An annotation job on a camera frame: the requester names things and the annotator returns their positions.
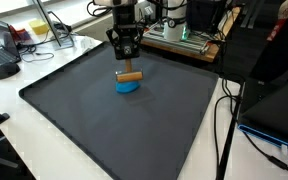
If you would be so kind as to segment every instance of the laptop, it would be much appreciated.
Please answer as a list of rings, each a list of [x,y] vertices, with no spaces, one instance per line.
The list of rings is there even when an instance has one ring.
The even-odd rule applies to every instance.
[[[288,83],[242,114],[238,129],[278,147],[288,146]]]
[[[7,23],[0,21],[0,65],[7,62],[17,63],[21,60]]]

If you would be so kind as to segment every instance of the computer mouse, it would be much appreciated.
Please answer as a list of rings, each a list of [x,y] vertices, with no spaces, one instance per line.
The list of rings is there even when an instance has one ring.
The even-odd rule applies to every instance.
[[[20,67],[13,62],[7,62],[0,65],[0,80],[13,76],[20,71]]]

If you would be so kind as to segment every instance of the black mat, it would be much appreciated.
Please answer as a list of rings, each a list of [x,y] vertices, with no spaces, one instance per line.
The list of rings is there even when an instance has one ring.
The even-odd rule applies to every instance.
[[[141,87],[118,94],[115,71],[123,70],[123,63],[102,44],[22,89],[20,96],[112,178],[176,179],[218,77],[142,52],[133,60],[143,68]]]

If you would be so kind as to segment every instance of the blue object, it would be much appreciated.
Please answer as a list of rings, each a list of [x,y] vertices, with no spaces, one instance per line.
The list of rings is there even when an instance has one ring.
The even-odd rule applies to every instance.
[[[116,92],[118,93],[130,93],[135,91],[138,87],[140,87],[140,83],[138,81],[124,82],[119,83],[116,82]]]

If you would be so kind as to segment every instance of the floor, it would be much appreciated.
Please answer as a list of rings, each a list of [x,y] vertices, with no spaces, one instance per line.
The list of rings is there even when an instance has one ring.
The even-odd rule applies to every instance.
[[[223,71],[225,73],[237,73],[244,77],[248,76],[261,51],[265,47],[265,39],[267,35],[274,27],[279,7],[278,3],[279,2],[269,1],[264,4],[254,29],[243,29],[240,28],[238,24],[233,28],[231,35],[232,38],[228,40],[227,53],[224,59]],[[178,60],[172,55],[167,56],[167,54],[165,54],[164,57]],[[216,68],[214,64],[207,64],[205,62],[198,62],[190,59],[183,60],[183,58],[180,58],[180,60],[183,63],[197,67],[204,67],[209,70]],[[283,83],[286,79],[285,77],[279,78],[279,80],[276,81],[276,84]],[[269,93],[274,89],[273,86],[258,87],[256,82],[254,84],[257,89],[253,88],[256,90],[252,90],[252,88],[249,88],[251,89],[249,90],[251,94],[255,91]],[[18,169],[12,169],[0,165],[0,180],[35,179],[7,141],[0,143],[0,157],[16,162],[20,165],[20,168]]]

